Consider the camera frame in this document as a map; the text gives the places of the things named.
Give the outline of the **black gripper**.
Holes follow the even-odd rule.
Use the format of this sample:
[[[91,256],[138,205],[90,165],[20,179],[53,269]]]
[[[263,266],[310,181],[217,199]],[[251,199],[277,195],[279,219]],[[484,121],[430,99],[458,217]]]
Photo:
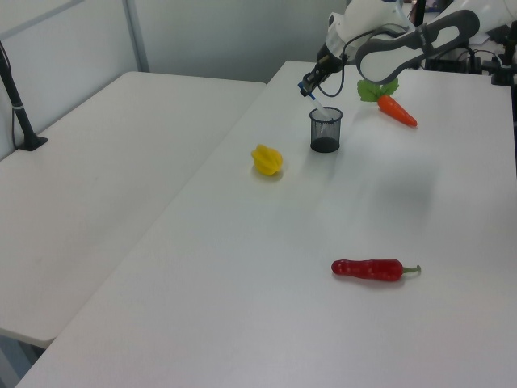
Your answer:
[[[335,56],[327,45],[323,44],[317,53],[316,69],[302,78],[302,86],[307,88],[308,94],[311,95],[328,76],[340,72],[342,68],[342,58]]]

